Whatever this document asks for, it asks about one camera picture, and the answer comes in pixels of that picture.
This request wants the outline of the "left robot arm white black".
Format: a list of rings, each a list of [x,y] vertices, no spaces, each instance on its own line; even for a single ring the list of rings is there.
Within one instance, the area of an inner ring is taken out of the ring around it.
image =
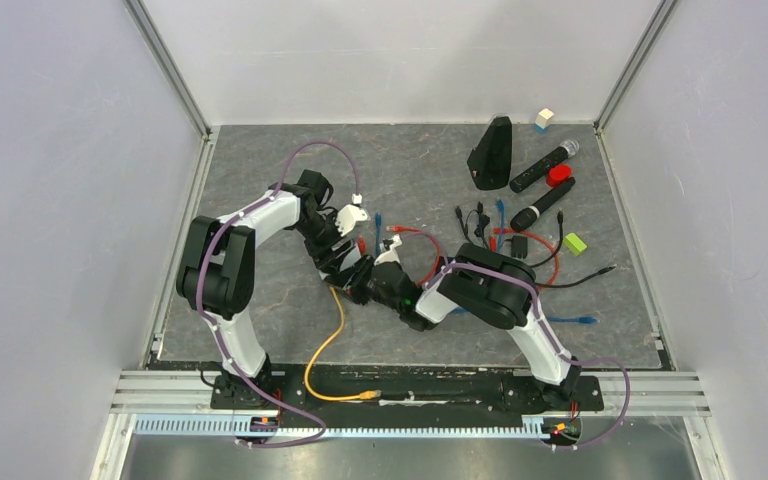
[[[249,311],[256,250],[281,231],[296,231],[321,278],[349,270],[362,257],[351,233],[369,214],[360,193],[341,209],[329,205],[332,193],[322,174],[306,170],[297,183],[276,183],[234,213],[190,223],[175,289],[207,323],[224,369],[239,376],[236,396],[251,408],[267,405],[274,393],[272,379],[261,373],[268,355]]]

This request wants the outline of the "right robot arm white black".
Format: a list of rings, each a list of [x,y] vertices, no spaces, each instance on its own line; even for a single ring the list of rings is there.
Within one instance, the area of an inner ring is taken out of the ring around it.
[[[472,244],[445,257],[418,285],[395,253],[358,257],[325,281],[351,302],[375,302],[417,331],[434,329],[457,309],[510,335],[537,381],[540,400],[562,408],[578,393],[581,366],[548,324],[531,267]]]

